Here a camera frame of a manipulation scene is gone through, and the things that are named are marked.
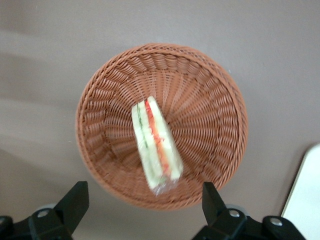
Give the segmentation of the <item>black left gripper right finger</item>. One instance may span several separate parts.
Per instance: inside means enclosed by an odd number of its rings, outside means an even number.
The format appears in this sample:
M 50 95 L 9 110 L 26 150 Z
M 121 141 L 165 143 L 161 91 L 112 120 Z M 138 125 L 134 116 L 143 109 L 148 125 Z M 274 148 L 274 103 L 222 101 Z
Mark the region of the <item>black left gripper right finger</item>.
M 204 182 L 202 210 L 207 222 L 194 240 L 304 240 L 286 218 L 265 216 L 258 222 L 240 209 L 227 207 L 212 182 Z

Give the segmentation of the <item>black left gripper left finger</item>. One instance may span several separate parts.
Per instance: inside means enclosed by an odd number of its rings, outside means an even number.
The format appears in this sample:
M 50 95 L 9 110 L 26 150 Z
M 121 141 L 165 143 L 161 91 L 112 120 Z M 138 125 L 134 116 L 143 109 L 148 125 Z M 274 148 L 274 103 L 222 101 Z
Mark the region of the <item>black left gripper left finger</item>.
M 72 240 L 73 233 L 89 208 L 87 181 L 78 181 L 53 207 L 35 211 L 26 219 L 13 222 L 0 217 L 2 240 Z

